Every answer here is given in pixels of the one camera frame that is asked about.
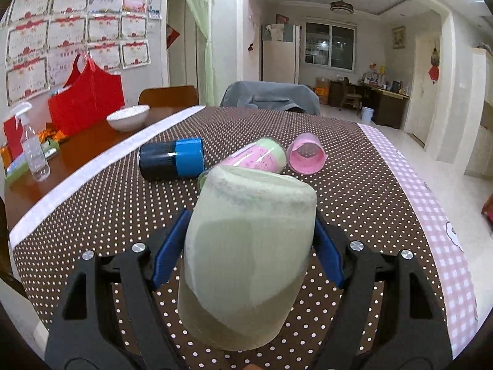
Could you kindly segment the pale green paper cup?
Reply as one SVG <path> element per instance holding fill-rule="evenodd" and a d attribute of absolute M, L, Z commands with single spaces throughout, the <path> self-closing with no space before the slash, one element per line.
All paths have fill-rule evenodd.
<path fill-rule="evenodd" d="M 308 268 L 317 195 L 279 175 L 216 166 L 185 236 L 178 311 L 187 331 L 225 351 L 270 343 Z"/>

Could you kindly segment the small pink cup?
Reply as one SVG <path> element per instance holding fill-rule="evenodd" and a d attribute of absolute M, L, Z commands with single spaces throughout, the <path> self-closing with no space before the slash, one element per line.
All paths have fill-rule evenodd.
<path fill-rule="evenodd" d="M 301 175 L 318 173 L 324 168 L 327 157 L 320 140 L 312 133 L 300 134 L 287 149 L 289 167 Z"/>

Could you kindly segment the pink and green cup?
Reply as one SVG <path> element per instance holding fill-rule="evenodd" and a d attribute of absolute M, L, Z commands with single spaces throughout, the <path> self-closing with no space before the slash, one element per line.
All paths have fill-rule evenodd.
<path fill-rule="evenodd" d="M 199 191 L 269 190 L 290 183 L 280 173 L 287 165 L 286 151 L 279 142 L 262 137 L 228 155 L 225 159 L 203 171 L 197 180 Z"/>

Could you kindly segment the pink checkered tablecloth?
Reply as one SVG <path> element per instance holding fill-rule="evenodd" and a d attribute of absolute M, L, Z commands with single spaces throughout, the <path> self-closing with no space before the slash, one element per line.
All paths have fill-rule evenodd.
<path fill-rule="evenodd" d="M 364 124 L 359 127 L 399 182 L 424 231 L 445 301 L 452 355 L 458 357 L 480 326 L 471 273 L 454 227 L 405 156 L 378 129 Z"/>

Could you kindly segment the clear spray bottle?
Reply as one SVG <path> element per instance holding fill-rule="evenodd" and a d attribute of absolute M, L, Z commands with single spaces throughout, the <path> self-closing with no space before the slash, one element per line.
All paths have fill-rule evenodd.
<path fill-rule="evenodd" d="M 13 109 L 13 117 L 16 130 L 21 130 L 20 145 L 27 167 L 36 182 L 41 182 L 49 177 L 50 167 L 38 134 L 30 123 L 29 111 L 32 108 L 30 102 L 22 102 Z"/>

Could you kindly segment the blue and black can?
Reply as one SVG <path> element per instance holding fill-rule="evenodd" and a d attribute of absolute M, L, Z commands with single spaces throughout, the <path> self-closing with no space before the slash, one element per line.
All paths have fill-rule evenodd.
<path fill-rule="evenodd" d="M 202 138 L 144 144 L 139 148 L 138 164 L 149 181 L 196 178 L 205 170 Z"/>

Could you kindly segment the red envelope packet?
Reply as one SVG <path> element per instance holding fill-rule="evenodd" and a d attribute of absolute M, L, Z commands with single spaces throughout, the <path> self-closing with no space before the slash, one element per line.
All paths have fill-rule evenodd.
<path fill-rule="evenodd" d="M 3 131 L 7 138 L 7 147 L 11 157 L 12 159 L 17 159 L 22 154 L 22 125 L 15 116 L 11 116 L 3 122 Z"/>

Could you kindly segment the dark wooden desk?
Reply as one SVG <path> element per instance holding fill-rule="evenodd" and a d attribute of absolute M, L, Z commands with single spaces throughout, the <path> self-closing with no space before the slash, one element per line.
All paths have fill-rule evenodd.
<path fill-rule="evenodd" d="M 363 107 L 373 109 L 372 121 L 376 125 L 384 125 L 395 129 L 401 128 L 405 109 L 410 99 L 409 96 L 365 83 L 350 83 L 350 86 L 353 92 L 362 95 Z M 343 81 L 331 81 L 328 104 L 339 108 L 343 94 Z M 345 105 L 343 108 L 351 108 L 356 111 L 351 105 Z"/>

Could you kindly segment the red felt bag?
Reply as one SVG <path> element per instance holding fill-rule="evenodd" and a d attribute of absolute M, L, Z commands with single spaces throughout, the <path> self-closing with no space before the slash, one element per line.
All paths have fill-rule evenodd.
<path fill-rule="evenodd" d="M 68 137 L 106 120 L 123 106 L 121 75 L 104 71 L 88 54 L 75 57 L 68 80 L 48 99 L 54 127 Z"/>

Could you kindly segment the brown wooden chair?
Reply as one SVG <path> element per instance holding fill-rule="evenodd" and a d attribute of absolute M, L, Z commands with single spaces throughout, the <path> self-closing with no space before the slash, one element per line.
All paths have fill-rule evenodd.
<path fill-rule="evenodd" d="M 198 105 L 198 93 L 193 85 L 147 88 L 139 96 L 139 105 L 151 108 L 188 108 Z"/>

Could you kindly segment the orange cardboard box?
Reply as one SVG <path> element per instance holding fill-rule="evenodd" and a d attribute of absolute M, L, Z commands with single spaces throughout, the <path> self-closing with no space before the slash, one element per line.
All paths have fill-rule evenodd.
<path fill-rule="evenodd" d="M 314 92 L 318 96 L 321 105 L 328 105 L 328 97 L 331 81 L 326 78 L 317 78 Z"/>

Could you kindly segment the white refrigerator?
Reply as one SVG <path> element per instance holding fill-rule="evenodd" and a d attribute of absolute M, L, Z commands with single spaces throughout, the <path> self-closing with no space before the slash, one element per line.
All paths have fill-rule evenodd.
<path fill-rule="evenodd" d="M 262 27 L 262 81 L 297 84 L 301 55 L 301 27 L 273 23 Z"/>

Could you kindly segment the ceiling fan lamp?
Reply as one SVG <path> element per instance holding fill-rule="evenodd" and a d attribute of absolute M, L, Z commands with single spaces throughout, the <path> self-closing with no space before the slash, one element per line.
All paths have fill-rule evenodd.
<path fill-rule="evenodd" d="M 349 2 L 345 2 L 344 0 L 336 0 L 330 2 L 330 9 L 332 12 L 339 14 L 353 14 L 354 8 L 353 5 Z"/>

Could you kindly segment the white wall cabinet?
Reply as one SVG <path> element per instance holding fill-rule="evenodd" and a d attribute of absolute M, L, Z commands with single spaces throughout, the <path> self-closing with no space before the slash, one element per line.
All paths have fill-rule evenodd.
<path fill-rule="evenodd" d="M 465 174 L 492 179 L 492 55 L 472 49 L 470 107 L 467 116 Z"/>

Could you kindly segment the window with white frame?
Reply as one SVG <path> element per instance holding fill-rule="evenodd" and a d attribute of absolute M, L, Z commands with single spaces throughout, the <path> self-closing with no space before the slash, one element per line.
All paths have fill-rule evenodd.
<path fill-rule="evenodd" d="M 305 63 L 354 70 L 356 29 L 334 24 L 306 23 Z"/>

